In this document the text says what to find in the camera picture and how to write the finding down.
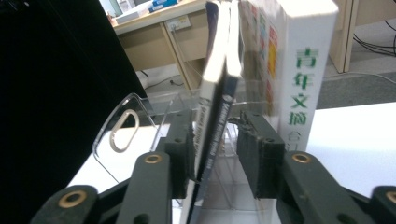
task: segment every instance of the book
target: book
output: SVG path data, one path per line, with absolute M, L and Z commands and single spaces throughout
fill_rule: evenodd
M 224 77 L 221 84 L 221 97 L 217 105 L 212 105 L 218 108 L 218 112 L 214 122 L 209 123 L 209 128 L 214 131 L 207 138 L 209 143 L 209 150 L 203 160 L 204 170 L 199 183 L 195 186 L 193 195 L 194 205 L 190 210 L 189 223 L 195 224 L 198 222 L 199 215 L 204 203 L 204 197 L 207 190 L 207 185 L 212 175 L 212 169 L 215 159 L 218 154 L 219 147 L 221 146 L 222 136 L 227 125 L 227 118 L 233 105 L 235 92 L 237 89 L 238 81 L 242 78 L 241 73 L 243 70 L 242 57 L 244 53 L 244 46 L 239 30 L 239 1 L 232 1 L 230 4 L 230 28 L 228 35 L 228 43 L 226 49 L 226 61 L 224 64 Z
M 199 90 L 193 140 L 195 148 L 194 174 L 197 180 L 201 179 L 205 168 L 205 160 L 209 152 L 209 138 L 214 132 L 214 124 L 219 111 L 218 105 L 221 101 L 224 82 L 224 64 L 230 27 L 229 2 L 208 1 L 205 7 L 209 37 L 205 69 Z M 179 223 L 189 223 L 190 221 L 197 186 L 199 184 L 196 182 L 189 181 Z
M 158 11 L 160 9 L 163 9 L 165 7 L 170 7 L 172 5 L 175 5 L 178 3 L 178 0 L 166 0 L 161 3 L 157 3 L 156 1 L 152 2 L 152 6 L 148 8 L 149 13 Z
M 332 0 L 247 0 L 241 26 L 248 56 L 245 80 L 250 101 L 285 141 L 305 151 L 315 114 L 338 7 Z

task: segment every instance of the black panel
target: black panel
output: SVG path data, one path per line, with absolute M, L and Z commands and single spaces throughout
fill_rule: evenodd
M 65 188 L 106 117 L 146 94 L 98 1 L 0 7 L 1 223 Z

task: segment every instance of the clear acrylic book holder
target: clear acrylic book holder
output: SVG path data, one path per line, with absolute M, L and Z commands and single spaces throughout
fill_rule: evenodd
M 245 82 L 238 86 L 230 117 L 239 117 L 240 110 L 259 110 L 264 101 L 247 102 Z M 251 88 L 260 83 L 249 83 Z M 97 135 L 92 154 L 117 182 L 129 178 L 134 162 L 141 154 L 154 151 L 165 137 L 176 112 L 190 109 L 193 117 L 198 106 L 199 91 L 183 91 L 150 95 L 141 99 L 132 93 L 113 110 Z M 248 180 L 236 154 L 237 126 L 227 124 L 224 145 L 210 177 L 199 223 L 279 223 L 275 200 L 253 198 Z M 173 223 L 178 224 L 182 201 L 173 200 Z

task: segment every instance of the desk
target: desk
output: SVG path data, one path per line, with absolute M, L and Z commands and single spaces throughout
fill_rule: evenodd
M 206 0 L 182 0 L 177 5 L 138 19 L 115 25 L 134 70 L 175 64 L 187 90 L 201 81 L 207 46 Z M 330 57 L 339 73 L 349 71 L 355 26 L 396 18 L 391 0 L 334 0 L 340 12 L 332 36 Z M 167 28 L 167 20 L 188 15 L 191 27 L 177 31 Z
M 183 0 L 177 5 L 115 24 L 114 30 L 134 70 L 176 64 L 186 89 L 197 89 L 208 36 L 205 3 L 206 0 Z M 178 30 L 176 42 L 166 21 L 183 15 L 188 15 L 191 27 Z
M 355 26 L 396 18 L 392 0 L 333 0 L 339 15 L 332 36 L 330 57 L 339 73 L 349 71 Z

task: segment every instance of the black mechanical arm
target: black mechanical arm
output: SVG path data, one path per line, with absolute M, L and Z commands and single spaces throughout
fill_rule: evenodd
M 72 186 L 50 197 L 31 223 L 172 223 L 172 199 L 186 196 L 193 176 L 191 114 L 175 116 L 156 151 L 140 156 L 133 174 L 98 194 Z M 242 112 L 237 154 L 255 198 L 275 198 L 282 224 L 394 224 L 396 187 L 379 186 L 371 198 L 341 187 L 313 155 L 285 151 L 262 116 Z

